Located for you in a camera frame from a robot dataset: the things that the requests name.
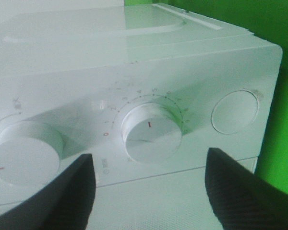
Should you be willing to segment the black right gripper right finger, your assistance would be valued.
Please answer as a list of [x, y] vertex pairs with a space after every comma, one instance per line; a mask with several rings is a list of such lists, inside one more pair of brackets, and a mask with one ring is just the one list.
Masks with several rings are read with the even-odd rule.
[[260, 179], [219, 148], [209, 148], [205, 188], [225, 230], [288, 230], [288, 194]]

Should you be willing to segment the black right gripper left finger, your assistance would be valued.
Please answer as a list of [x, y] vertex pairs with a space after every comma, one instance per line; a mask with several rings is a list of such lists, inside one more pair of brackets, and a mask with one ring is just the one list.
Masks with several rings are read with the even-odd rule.
[[84, 230], [95, 193], [93, 158], [82, 154], [39, 192], [0, 215], [0, 230]]

